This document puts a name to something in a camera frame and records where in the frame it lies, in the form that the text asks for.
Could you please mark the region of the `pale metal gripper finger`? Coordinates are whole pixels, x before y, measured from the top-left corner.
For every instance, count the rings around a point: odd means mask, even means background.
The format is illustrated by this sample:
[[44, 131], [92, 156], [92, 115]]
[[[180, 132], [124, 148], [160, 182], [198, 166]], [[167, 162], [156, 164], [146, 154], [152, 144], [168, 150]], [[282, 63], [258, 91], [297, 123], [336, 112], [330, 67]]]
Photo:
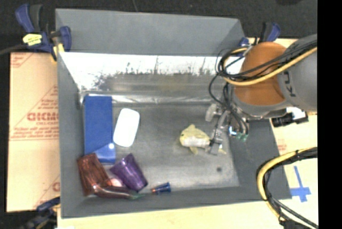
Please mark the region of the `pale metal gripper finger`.
[[222, 143], [224, 139], [224, 132], [221, 128], [215, 128], [213, 131], [213, 143]]
[[222, 147], [221, 143], [211, 142], [209, 144], [209, 153], [217, 156], [219, 154], [221, 147]]

